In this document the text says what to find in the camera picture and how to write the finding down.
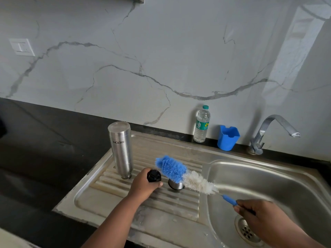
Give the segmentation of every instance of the white bristles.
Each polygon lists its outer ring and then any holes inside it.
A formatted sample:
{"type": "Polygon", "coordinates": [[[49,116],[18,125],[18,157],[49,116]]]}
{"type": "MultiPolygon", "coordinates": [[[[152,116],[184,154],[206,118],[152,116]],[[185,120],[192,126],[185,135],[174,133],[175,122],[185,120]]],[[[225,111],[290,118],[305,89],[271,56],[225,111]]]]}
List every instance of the white bristles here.
{"type": "Polygon", "coordinates": [[[186,188],[210,195],[218,192],[215,185],[208,182],[201,174],[196,171],[187,170],[183,175],[183,184],[186,188]]]}

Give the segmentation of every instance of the blue container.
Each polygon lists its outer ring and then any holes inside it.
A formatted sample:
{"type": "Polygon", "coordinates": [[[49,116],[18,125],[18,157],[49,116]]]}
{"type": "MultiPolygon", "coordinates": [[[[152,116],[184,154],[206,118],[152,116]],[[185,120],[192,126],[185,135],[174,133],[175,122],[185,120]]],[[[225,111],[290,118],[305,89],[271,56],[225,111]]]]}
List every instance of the blue container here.
{"type": "Polygon", "coordinates": [[[240,137],[239,131],[236,127],[231,126],[226,128],[224,125],[221,125],[221,130],[219,132],[217,146],[221,150],[232,150],[234,144],[240,137]]]}

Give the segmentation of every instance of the bottle cleaning brush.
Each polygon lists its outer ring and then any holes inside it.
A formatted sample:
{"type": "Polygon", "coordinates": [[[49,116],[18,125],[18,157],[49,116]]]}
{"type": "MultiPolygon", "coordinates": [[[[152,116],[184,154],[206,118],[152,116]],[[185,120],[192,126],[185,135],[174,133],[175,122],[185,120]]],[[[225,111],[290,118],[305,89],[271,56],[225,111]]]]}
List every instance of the bottle cleaning brush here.
{"type": "MultiPolygon", "coordinates": [[[[155,165],[161,170],[163,175],[175,183],[183,183],[186,188],[201,192],[207,195],[219,193],[214,183],[208,182],[201,174],[189,170],[181,162],[169,157],[157,158],[155,165]]],[[[227,195],[220,194],[224,200],[232,205],[237,205],[236,200],[227,195]]]]}

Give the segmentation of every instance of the blue bristles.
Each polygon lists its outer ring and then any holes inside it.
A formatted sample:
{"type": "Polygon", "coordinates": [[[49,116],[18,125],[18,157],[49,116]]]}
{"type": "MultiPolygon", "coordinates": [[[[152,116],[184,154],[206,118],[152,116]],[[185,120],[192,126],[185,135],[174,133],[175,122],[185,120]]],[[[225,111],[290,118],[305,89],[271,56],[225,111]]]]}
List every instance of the blue bristles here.
{"type": "Polygon", "coordinates": [[[182,182],[182,176],[186,173],[187,168],[181,162],[169,157],[157,158],[155,161],[156,167],[161,169],[163,175],[171,179],[175,183],[182,182]]]}

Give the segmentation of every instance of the green bottle label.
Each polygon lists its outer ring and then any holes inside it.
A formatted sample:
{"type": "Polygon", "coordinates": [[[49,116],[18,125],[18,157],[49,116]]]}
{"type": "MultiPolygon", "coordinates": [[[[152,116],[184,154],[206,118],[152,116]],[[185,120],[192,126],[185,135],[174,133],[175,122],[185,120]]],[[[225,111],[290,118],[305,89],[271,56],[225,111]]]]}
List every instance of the green bottle label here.
{"type": "Polygon", "coordinates": [[[197,123],[195,124],[195,127],[199,130],[204,131],[204,130],[208,129],[208,125],[209,125],[209,122],[204,123],[204,122],[200,122],[200,121],[197,120],[197,123]]]}

